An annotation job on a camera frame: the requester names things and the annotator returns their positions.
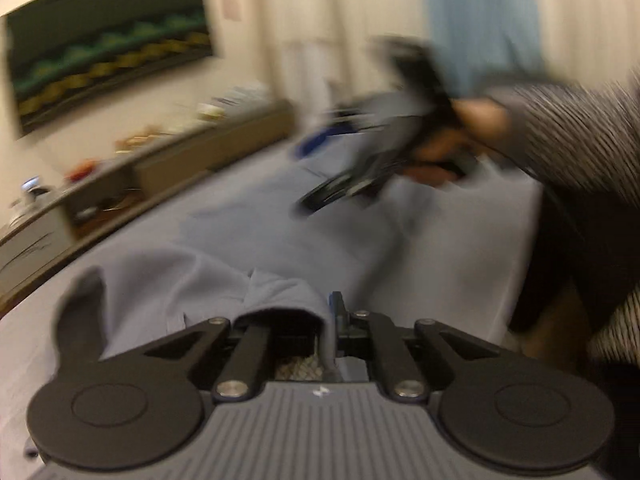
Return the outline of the person right hand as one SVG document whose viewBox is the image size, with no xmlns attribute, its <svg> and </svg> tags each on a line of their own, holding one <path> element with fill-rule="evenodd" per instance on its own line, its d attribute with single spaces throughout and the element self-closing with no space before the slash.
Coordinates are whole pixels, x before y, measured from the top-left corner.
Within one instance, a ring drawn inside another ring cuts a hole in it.
<svg viewBox="0 0 640 480">
<path fill-rule="evenodd" d="M 420 145 L 412 155 L 412 163 L 401 174 L 414 182 L 440 188 L 459 180 L 442 163 L 459 152 L 475 156 L 505 158 L 503 144 L 509 141 L 511 124 L 508 111 L 491 99 L 463 99 L 452 102 L 461 120 L 456 128 L 440 129 Z"/>
</svg>

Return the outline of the person striped sleeve forearm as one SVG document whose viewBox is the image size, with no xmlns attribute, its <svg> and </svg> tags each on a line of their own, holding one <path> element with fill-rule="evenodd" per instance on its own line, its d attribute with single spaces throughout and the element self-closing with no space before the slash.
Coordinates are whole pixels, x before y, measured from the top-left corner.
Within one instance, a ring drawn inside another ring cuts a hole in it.
<svg viewBox="0 0 640 480">
<path fill-rule="evenodd" d="M 590 356 L 639 362 L 639 77 L 589 89 L 517 84 L 488 92 L 509 113 L 502 146 L 544 186 L 548 256 L 588 318 Z"/>
</svg>

